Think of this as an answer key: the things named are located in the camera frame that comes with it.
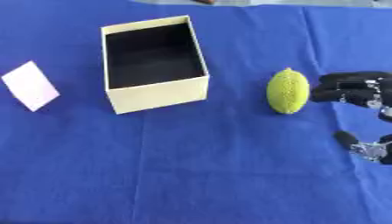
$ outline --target textured ball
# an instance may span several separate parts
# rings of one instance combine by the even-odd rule
[[[267,86],[269,105],[282,114],[294,114],[309,98],[309,82],[299,72],[286,68],[272,77]]]

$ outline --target black robotic finger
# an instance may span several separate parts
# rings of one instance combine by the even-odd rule
[[[391,109],[392,108],[382,108],[380,110],[380,113],[378,113],[378,118],[380,118],[384,122],[392,123],[392,111],[390,111]]]
[[[357,144],[359,142],[355,136],[343,130],[336,131],[333,136],[336,138],[338,143],[346,149],[350,149],[353,144]]]
[[[377,80],[391,77],[391,73],[384,72],[356,72],[356,73],[329,73],[319,78],[321,83],[337,82],[343,80]]]
[[[343,90],[319,90],[311,91],[311,101],[313,102],[339,102],[346,91]]]
[[[312,91],[311,100],[313,102],[346,102],[357,106],[368,108],[368,103],[374,100],[374,90],[327,90]]]
[[[379,144],[385,144],[392,142],[392,134],[380,137]]]
[[[380,159],[380,163],[384,165],[392,165],[392,154],[388,154],[386,157]]]

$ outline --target box side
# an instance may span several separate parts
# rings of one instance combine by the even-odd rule
[[[101,41],[102,41],[102,60],[103,60],[103,80],[105,91],[109,91],[109,67],[108,67],[108,48],[106,46],[106,34],[101,31]]]
[[[208,76],[188,80],[110,89],[108,97],[117,114],[154,109],[207,98]]]
[[[102,33],[109,35],[118,32],[129,32],[134,30],[142,30],[147,28],[154,28],[165,25],[178,25],[187,23],[189,16],[180,17],[166,17],[159,19],[152,19],[140,22],[133,22],[127,24],[114,24],[109,26],[104,26],[101,28]]]
[[[201,52],[199,41],[198,41],[198,39],[196,37],[196,32],[193,29],[193,25],[192,25],[192,21],[191,21],[190,17],[187,17],[187,23],[188,23],[188,26],[189,26],[189,30],[191,31],[193,43],[194,43],[194,45],[196,47],[196,51],[197,51],[197,53],[199,55],[199,61],[201,63],[201,67],[203,69],[204,75],[209,76],[210,74],[209,74],[208,69],[207,69],[206,61],[204,60],[203,53]]]

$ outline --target table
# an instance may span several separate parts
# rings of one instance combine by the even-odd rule
[[[99,27],[189,14],[212,75],[208,100],[115,115]],[[391,133],[376,111],[309,102],[277,115],[274,72],[392,70],[392,10],[0,2],[0,74],[34,60],[61,92],[37,113],[0,85],[0,221],[390,223],[392,168],[350,155]]]

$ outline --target box rim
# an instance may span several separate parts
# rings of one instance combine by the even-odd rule
[[[170,19],[175,19],[175,18],[183,18],[184,21],[181,23],[172,23],[172,24],[164,24],[164,25],[157,25],[157,26],[151,26],[151,27],[145,27],[142,29],[148,29],[148,28],[154,28],[154,27],[161,27],[161,26],[167,26],[167,25],[177,25],[177,24],[188,24],[188,28],[191,32],[192,36],[192,42],[194,46],[196,47],[196,51],[198,53],[199,57],[199,63],[201,64],[203,74],[200,77],[193,77],[189,79],[182,79],[182,80],[170,80],[170,81],[164,81],[164,82],[158,82],[158,83],[151,83],[151,84],[146,84],[146,85],[140,85],[140,86],[134,86],[134,87],[120,87],[120,88],[109,88],[109,67],[108,67],[108,49],[107,49],[107,44],[106,44],[106,36],[109,34],[114,34],[114,33],[121,33],[121,32],[129,32],[129,31],[135,31],[133,29],[124,29],[123,31],[118,31],[118,32],[106,32],[105,30],[110,27],[125,27],[129,25],[140,25],[145,22],[158,22],[158,21],[165,21],[165,20],[170,20]],[[156,19],[149,19],[149,20],[143,20],[143,21],[136,21],[136,22],[130,22],[130,23],[124,23],[124,24],[112,24],[112,25],[107,25],[101,27],[101,44],[102,44],[102,55],[103,55],[103,70],[104,70],[104,87],[106,92],[110,91],[116,91],[118,89],[130,89],[130,88],[143,88],[143,87],[151,87],[151,86],[156,86],[159,84],[165,84],[165,83],[171,83],[171,82],[178,82],[178,81],[187,81],[187,80],[192,80],[192,79],[204,79],[210,77],[206,62],[204,60],[204,56],[202,54],[202,51],[200,49],[200,44],[199,41],[197,40],[196,37],[196,32],[193,29],[192,25],[192,20],[189,15],[183,15],[183,16],[177,16],[177,17],[163,17],[163,18],[156,18]]]

